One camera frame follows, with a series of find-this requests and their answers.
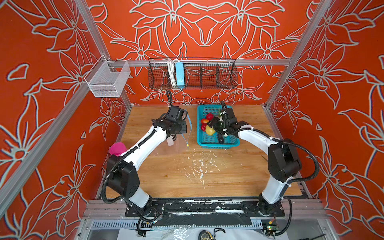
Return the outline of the yellow potato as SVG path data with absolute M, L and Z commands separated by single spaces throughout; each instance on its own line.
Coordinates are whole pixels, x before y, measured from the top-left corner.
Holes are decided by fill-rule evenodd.
M 205 132 L 209 136 L 212 136 L 213 134 L 216 133 L 216 131 L 213 128 L 211 128 L 210 126 L 208 126 L 208 125 L 206 126 Z

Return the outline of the clear zip top bag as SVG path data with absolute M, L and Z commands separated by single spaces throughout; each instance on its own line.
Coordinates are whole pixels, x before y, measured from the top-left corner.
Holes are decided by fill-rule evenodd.
M 186 152 L 189 148 L 189 143 L 185 134 L 179 134 L 174 137 L 168 137 L 166 140 L 161 143 L 155 150 L 156 155 L 165 156 L 165 155 L 176 155 Z

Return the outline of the dark red apple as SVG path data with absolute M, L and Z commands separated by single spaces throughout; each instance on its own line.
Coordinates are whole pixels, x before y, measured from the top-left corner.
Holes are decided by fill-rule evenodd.
M 214 116 L 212 113 L 208 113 L 208 114 L 206 115 L 206 119 L 207 119 L 209 122 L 212 121 L 214 118 L 215 118 L 215 116 Z

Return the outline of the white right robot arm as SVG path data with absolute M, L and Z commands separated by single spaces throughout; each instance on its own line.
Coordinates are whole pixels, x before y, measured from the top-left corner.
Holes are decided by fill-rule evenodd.
M 267 154 L 270 177 L 258 197 L 257 207 L 257 211 L 263 216 L 269 216 L 275 211 L 292 183 L 306 182 L 319 174 L 319 161 L 308 149 L 290 139 L 272 137 L 245 121 L 238 121 L 233 109 L 227 107 L 224 102 L 221 103 L 220 116 L 209 121 L 208 126 L 220 135 L 244 140 Z M 314 172 L 308 177 L 296 178 L 302 169 L 298 149 L 305 152 L 314 162 Z

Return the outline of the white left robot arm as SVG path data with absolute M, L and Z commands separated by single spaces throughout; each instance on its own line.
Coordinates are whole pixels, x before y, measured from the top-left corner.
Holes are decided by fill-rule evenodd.
M 141 209 L 152 205 L 152 197 L 140 187 L 138 170 L 146 158 L 168 138 L 187 133 L 188 111 L 169 106 L 166 113 L 152 119 L 149 131 L 130 149 L 111 154 L 101 189 L 105 204 L 123 200 Z

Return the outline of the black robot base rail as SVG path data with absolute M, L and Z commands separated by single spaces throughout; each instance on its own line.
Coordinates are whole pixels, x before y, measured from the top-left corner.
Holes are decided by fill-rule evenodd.
M 148 207 L 149 213 L 126 200 L 126 217 L 139 218 L 142 229 L 172 228 L 243 228 L 262 229 L 269 220 L 282 219 L 288 213 L 278 203 L 269 214 L 259 208 L 258 197 L 157 198 Z

